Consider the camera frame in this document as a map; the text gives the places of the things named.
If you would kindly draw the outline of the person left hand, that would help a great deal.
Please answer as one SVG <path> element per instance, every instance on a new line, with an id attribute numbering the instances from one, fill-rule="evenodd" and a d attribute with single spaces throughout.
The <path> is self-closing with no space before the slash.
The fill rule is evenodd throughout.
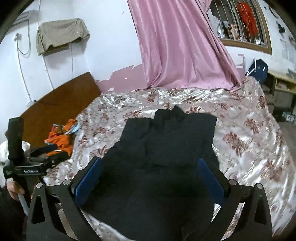
<path id="1" fill-rule="evenodd" d="M 19 201 L 19 195 L 24 195 L 24 189 L 15 181 L 6 183 L 6 188 L 13 200 Z"/>

